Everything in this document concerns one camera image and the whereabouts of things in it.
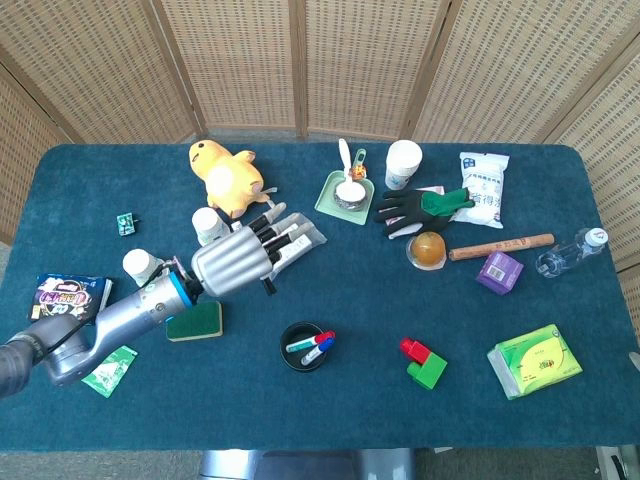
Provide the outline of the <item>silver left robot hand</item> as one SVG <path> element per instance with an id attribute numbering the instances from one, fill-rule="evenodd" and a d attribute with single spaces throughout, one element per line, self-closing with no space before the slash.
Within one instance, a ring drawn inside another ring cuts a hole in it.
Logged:
<path id="1" fill-rule="evenodd" d="M 280 250 L 309 233 L 315 225 L 307 221 L 284 235 L 274 231 L 276 218 L 286 209 L 281 202 L 246 225 L 201 247 L 191 259 L 191 268 L 202 289 L 212 297 L 223 297 L 255 280 L 265 280 L 280 260 Z"/>

